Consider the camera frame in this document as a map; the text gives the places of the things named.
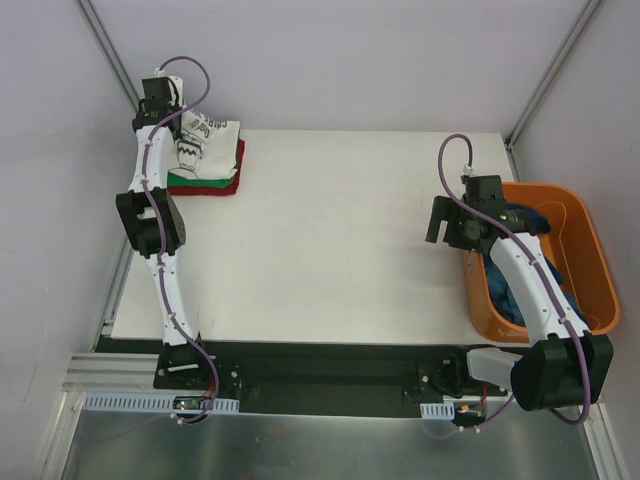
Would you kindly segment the white green sleeved t shirt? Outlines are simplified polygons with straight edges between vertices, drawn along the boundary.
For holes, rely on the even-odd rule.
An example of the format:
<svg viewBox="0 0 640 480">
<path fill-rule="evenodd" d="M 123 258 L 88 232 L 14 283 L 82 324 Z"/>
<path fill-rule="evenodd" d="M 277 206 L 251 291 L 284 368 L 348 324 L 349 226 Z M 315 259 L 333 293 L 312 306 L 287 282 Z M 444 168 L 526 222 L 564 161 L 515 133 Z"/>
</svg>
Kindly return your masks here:
<svg viewBox="0 0 640 480">
<path fill-rule="evenodd" d="M 183 113 L 171 174 L 187 181 L 230 180 L 237 173 L 241 123 L 215 120 L 195 109 Z"/>
</svg>

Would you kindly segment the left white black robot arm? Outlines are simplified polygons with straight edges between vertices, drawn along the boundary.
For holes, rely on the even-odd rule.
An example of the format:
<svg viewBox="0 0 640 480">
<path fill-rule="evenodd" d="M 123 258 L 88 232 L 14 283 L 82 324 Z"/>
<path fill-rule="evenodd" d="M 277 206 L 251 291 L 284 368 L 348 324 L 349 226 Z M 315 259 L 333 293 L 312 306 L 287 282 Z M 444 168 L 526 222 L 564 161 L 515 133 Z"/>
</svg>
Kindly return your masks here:
<svg viewBox="0 0 640 480">
<path fill-rule="evenodd" d="M 162 322 L 158 370 L 165 378 L 177 376 L 188 388 L 199 389 L 209 382 L 212 367 L 196 346 L 200 331 L 180 285 L 186 227 L 168 190 L 184 106 L 180 81 L 158 73 L 142 85 L 144 96 L 132 120 L 137 140 L 134 175 L 127 191 L 115 197 L 115 204 L 158 297 Z"/>
</svg>

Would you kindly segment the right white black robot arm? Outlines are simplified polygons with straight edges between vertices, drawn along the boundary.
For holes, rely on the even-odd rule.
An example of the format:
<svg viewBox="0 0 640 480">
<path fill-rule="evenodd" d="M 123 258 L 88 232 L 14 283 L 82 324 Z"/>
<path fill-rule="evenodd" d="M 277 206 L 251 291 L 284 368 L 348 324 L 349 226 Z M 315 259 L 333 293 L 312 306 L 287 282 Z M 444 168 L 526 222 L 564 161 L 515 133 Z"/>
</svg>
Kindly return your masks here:
<svg viewBox="0 0 640 480">
<path fill-rule="evenodd" d="M 466 177 L 434 198 L 426 239 L 460 250 L 471 321 L 485 338 L 450 369 L 452 387 L 510 391 L 526 411 L 587 411 L 602 391 L 619 305 L 591 217 L 551 184 Z"/>
</svg>

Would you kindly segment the blue t shirts pile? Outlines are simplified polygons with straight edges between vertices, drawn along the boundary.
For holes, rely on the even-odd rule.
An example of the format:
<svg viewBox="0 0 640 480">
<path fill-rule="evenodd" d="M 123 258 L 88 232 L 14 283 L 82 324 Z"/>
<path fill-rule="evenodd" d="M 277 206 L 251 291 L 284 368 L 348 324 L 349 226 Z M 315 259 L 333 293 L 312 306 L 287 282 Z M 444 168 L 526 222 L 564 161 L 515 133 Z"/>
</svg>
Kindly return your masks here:
<svg viewBox="0 0 640 480">
<path fill-rule="evenodd" d="M 501 231 L 484 256 L 494 308 L 525 327 L 531 340 L 551 335 L 567 338 L 568 324 L 579 335 L 587 332 L 577 300 L 563 291 L 562 275 L 543 253 L 541 237 L 552 232 L 547 217 L 531 207 L 509 203 L 498 220 L 511 233 Z"/>
</svg>

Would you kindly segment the folded green t shirt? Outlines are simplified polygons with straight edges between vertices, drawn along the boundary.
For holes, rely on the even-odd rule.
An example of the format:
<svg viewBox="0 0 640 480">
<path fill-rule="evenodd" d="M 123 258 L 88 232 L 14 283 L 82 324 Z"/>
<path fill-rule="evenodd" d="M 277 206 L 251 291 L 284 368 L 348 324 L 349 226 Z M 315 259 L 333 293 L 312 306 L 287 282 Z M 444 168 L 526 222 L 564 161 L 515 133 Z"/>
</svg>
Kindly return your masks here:
<svg viewBox="0 0 640 480">
<path fill-rule="evenodd" d="M 182 177 L 180 175 L 169 173 L 167 175 L 167 185 L 169 187 L 177 187 L 177 188 L 214 188 L 214 189 L 224 189 L 230 187 L 238 180 L 238 175 L 234 175 L 230 178 L 226 179 L 189 179 Z"/>
</svg>

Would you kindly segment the orange plastic tub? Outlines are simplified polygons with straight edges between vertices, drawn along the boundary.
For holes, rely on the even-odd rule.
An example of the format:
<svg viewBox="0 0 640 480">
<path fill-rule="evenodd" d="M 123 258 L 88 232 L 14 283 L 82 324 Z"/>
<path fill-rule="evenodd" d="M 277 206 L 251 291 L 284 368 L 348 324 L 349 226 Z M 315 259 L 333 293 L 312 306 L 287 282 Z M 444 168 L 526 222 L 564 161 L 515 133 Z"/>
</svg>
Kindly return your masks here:
<svg viewBox="0 0 640 480">
<path fill-rule="evenodd" d="M 559 271 L 562 290 L 577 300 L 593 334 L 609 333 L 619 319 L 619 302 L 584 202 L 572 191 L 551 184 L 505 182 L 503 192 L 508 203 L 530 207 L 549 221 L 551 232 L 539 239 L 545 257 Z M 495 310 L 482 255 L 464 251 L 462 265 L 476 332 L 493 342 L 526 343 L 526 329 Z"/>
</svg>

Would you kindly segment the folded red t shirt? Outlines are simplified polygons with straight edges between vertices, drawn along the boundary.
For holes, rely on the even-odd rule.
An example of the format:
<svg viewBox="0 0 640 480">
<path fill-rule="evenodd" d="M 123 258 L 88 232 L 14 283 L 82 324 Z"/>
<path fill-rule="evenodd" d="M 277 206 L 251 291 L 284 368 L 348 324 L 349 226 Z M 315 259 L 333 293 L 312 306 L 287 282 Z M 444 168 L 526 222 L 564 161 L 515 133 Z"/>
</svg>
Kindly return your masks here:
<svg viewBox="0 0 640 480">
<path fill-rule="evenodd" d="M 169 187 L 169 193 L 173 196 L 214 196 L 214 197 L 225 197 L 235 195 L 239 185 L 241 178 L 241 170 L 245 153 L 245 141 L 239 139 L 236 145 L 236 173 L 234 175 L 238 175 L 238 180 L 232 184 L 230 187 L 224 189 L 214 189 L 214 188 L 177 188 L 177 187 Z"/>
</svg>

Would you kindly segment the left aluminium frame post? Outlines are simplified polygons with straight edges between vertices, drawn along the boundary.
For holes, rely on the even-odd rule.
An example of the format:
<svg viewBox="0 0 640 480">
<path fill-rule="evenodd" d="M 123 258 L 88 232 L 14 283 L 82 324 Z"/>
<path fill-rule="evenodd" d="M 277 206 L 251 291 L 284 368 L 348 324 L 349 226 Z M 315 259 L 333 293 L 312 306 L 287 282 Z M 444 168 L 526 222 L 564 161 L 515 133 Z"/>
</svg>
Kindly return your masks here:
<svg viewBox="0 0 640 480">
<path fill-rule="evenodd" d="M 109 69 L 118 83 L 126 102 L 132 110 L 132 117 L 129 121 L 129 129 L 134 132 L 133 121 L 139 111 L 140 97 L 129 75 L 129 72 L 109 34 L 96 6 L 90 0 L 76 0 L 81 16 L 87 24 L 98 48 L 103 55 Z"/>
</svg>

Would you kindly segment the aluminium frame post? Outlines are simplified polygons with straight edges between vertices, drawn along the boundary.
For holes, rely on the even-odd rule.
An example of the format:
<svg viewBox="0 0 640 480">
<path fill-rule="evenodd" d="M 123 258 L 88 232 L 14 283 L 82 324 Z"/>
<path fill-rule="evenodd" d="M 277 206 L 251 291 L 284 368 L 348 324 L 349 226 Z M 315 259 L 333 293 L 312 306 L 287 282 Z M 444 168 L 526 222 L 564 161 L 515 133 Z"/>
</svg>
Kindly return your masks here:
<svg viewBox="0 0 640 480">
<path fill-rule="evenodd" d="M 524 105 L 513 128 L 504 137 L 505 148 L 508 152 L 513 151 L 546 96 L 551 92 L 554 83 L 559 79 L 581 38 L 585 35 L 605 4 L 606 2 L 603 0 L 588 0 L 585 1 L 579 9 L 567 33 L 564 35 L 542 76 L 536 83 L 533 92 Z"/>
<path fill-rule="evenodd" d="M 81 16 L 87 24 L 98 48 L 103 55 L 109 69 L 118 83 L 126 102 L 132 110 L 132 117 L 129 121 L 129 129 L 134 132 L 133 121 L 139 111 L 140 97 L 129 75 L 129 72 L 109 34 L 96 6 L 90 0 L 76 0 Z"/>
</svg>

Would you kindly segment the right aluminium frame post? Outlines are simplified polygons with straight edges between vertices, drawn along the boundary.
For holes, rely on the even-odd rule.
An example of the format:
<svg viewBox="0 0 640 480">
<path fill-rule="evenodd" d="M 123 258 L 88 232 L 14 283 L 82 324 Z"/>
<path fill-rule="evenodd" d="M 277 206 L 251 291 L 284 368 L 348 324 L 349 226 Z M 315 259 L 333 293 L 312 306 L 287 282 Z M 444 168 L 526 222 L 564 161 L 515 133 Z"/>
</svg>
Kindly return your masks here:
<svg viewBox="0 0 640 480">
<path fill-rule="evenodd" d="M 536 83 L 533 92 L 524 105 L 513 128 L 504 137 L 505 148 L 508 152 L 513 151 L 546 96 L 551 92 L 554 83 L 559 79 L 581 38 L 585 35 L 605 4 L 606 2 L 603 0 L 588 0 L 585 1 L 579 9 L 567 33 L 564 35 L 542 76 Z"/>
</svg>

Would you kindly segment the aluminium rail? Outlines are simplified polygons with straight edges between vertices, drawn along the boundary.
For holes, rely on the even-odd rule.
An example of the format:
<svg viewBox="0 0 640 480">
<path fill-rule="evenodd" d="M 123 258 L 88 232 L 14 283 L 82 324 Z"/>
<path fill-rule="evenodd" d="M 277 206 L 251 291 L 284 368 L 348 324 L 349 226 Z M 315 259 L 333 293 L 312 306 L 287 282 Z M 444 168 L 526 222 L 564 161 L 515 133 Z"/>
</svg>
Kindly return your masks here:
<svg viewBox="0 0 640 480">
<path fill-rule="evenodd" d="M 99 391 L 157 390 L 197 396 L 216 386 L 222 398 L 268 384 L 398 387 L 412 397 L 455 396 L 480 387 L 457 364 L 464 352 L 348 345 L 268 345 L 264 351 L 233 344 L 193 374 L 165 378 L 157 355 L 87 353 L 73 356 L 63 386 Z"/>
</svg>

